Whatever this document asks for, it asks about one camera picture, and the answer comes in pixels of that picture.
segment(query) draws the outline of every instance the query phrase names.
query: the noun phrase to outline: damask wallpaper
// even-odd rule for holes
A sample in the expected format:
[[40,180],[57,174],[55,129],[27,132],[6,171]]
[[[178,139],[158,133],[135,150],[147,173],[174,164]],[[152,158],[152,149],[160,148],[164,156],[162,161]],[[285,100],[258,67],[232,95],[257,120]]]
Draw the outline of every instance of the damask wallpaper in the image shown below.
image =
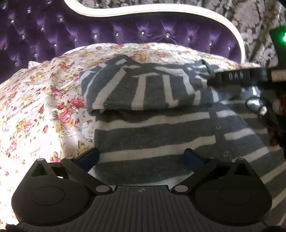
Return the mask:
[[189,4],[213,10],[239,30],[247,61],[273,67],[278,63],[269,30],[285,24],[285,8],[277,0],[78,0],[91,8],[114,8],[148,3]]

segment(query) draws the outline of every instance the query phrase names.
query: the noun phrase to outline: white curved trim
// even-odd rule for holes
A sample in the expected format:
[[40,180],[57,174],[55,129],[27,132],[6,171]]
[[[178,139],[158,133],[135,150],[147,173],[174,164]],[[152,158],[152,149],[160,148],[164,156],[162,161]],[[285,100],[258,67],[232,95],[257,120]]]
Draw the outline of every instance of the white curved trim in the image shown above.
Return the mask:
[[82,5],[77,0],[64,0],[64,1],[67,4],[67,6],[73,11],[77,12],[78,14],[86,15],[89,17],[112,17],[119,15],[145,13],[145,12],[181,12],[181,13],[201,15],[213,19],[226,26],[233,33],[233,35],[237,39],[237,42],[241,50],[241,63],[245,62],[245,49],[244,49],[243,39],[239,31],[227,18],[206,8],[186,5],[186,4],[160,3],[160,4],[132,5],[128,7],[117,7],[109,9],[94,9]]

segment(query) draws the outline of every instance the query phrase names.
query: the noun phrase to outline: bed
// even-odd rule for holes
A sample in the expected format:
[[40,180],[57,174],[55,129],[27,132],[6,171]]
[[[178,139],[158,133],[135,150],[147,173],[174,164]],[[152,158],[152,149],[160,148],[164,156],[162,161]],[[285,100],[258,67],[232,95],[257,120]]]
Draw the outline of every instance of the bed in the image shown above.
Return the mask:
[[[0,11],[1,228],[17,224],[11,197],[35,159],[59,162],[93,147],[95,121],[81,95],[81,71],[120,54],[141,63],[204,59],[228,70],[257,67],[245,63],[235,26],[200,7],[152,4],[101,11],[76,0],[7,0]],[[283,157],[275,162],[281,173]],[[284,198],[277,197],[272,216],[279,217],[272,224],[285,218]]]

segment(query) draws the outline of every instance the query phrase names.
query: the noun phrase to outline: shirt button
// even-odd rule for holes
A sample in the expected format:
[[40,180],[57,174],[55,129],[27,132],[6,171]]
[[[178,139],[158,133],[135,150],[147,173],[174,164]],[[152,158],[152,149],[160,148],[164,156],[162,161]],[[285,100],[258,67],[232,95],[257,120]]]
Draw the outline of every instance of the shirt button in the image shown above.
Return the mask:
[[224,151],[224,152],[223,152],[223,157],[226,158],[226,157],[228,157],[228,156],[229,156],[229,152],[228,152],[228,151]]

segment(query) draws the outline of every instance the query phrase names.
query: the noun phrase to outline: striped shirt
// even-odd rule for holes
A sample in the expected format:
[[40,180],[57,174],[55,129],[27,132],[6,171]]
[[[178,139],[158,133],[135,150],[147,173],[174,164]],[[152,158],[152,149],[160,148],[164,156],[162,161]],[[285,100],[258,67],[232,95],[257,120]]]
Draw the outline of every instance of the striped shirt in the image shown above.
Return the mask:
[[96,116],[100,151],[94,175],[109,185],[176,185],[189,175],[180,160],[186,148],[221,161],[244,157],[273,198],[266,223],[286,217],[286,162],[271,147],[267,129],[245,100],[256,87],[206,85],[217,66],[140,64],[117,56],[81,73],[88,113]]

